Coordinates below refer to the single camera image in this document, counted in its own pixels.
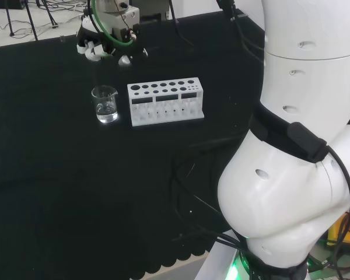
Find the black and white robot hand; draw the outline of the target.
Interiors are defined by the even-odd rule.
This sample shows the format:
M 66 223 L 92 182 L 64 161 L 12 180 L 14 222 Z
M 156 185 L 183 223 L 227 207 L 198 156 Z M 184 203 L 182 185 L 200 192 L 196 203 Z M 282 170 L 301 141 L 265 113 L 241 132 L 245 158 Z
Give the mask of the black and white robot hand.
M 139 16 L 139 9 L 128 1 L 118 2 L 115 7 L 88 2 L 76 34 L 77 52 L 93 62 L 116 58 L 122 67 L 144 60 L 148 52 L 139 38 Z

